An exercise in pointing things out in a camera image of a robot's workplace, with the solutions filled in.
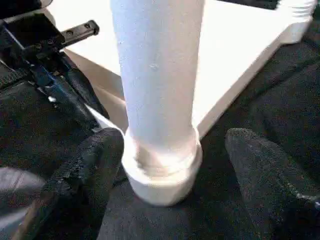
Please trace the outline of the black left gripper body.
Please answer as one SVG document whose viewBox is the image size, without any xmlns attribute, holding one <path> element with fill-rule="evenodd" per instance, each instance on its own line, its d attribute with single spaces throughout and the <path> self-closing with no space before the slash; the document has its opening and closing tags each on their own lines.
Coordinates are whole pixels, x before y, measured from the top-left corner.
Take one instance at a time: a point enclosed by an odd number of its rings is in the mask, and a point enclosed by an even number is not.
<svg viewBox="0 0 320 240">
<path fill-rule="evenodd" d="M 43 65 L 55 75 L 68 75 L 76 67 L 65 59 L 66 47 L 96 36 L 100 27 L 94 20 L 59 31 L 43 13 L 0 21 L 0 65 L 2 75 L 27 76 Z"/>
</svg>

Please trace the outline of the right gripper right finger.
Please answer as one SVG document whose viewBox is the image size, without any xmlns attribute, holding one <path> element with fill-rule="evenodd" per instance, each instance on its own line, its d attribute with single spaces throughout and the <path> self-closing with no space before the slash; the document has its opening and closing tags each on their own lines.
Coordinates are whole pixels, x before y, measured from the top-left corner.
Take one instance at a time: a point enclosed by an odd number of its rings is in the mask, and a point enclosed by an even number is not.
<svg viewBox="0 0 320 240">
<path fill-rule="evenodd" d="M 225 148 L 252 223 L 265 240 L 320 238 L 320 184 L 276 143 L 231 128 Z"/>
</svg>

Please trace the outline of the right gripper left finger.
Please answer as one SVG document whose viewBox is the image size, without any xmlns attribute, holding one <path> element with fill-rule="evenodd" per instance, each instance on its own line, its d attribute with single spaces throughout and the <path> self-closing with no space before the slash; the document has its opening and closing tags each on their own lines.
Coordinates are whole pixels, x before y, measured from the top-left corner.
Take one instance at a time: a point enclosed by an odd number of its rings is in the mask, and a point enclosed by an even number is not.
<svg viewBox="0 0 320 240">
<path fill-rule="evenodd" d="M 95 240 L 124 152 L 123 133 L 104 128 L 74 149 L 32 202 L 16 240 Z"/>
</svg>

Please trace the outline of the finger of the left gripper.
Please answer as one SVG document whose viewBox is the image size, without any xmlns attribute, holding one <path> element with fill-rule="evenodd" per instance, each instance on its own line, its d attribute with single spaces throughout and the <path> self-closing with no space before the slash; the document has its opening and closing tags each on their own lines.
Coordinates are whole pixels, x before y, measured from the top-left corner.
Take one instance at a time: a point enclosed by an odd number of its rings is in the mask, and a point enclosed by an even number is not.
<svg viewBox="0 0 320 240">
<path fill-rule="evenodd" d="M 109 117 L 105 107 L 98 99 L 90 81 L 85 74 L 80 71 L 77 65 L 69 58 L 63 57 L 63 63 L 67 68 L 66 79 L 82 99 L 93 109 L 104 117 Z"/>
<path fill-rule="evenodd" d="M 36 85 L 58 110 L 87 129 L 99 127 L 95 117 L 64 76 L 54 75 L 47 70 L 34 70 L 32 74 Z"/>
</svg>

